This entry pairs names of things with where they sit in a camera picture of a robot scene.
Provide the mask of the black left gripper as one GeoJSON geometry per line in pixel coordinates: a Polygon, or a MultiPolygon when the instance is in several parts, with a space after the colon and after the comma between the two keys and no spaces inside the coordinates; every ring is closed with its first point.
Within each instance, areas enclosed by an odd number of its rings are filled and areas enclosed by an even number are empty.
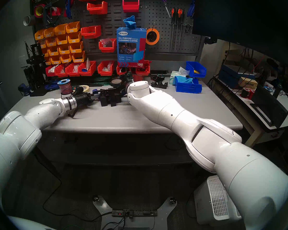
{"type": "Polygon", "coordinates": [[[77,107],[80,107],[83,105],[91,104],[93,102],[98,102],[99,94],[80,93],[80,94],[74,95],[74,98],[76,100],[77,107]]]}

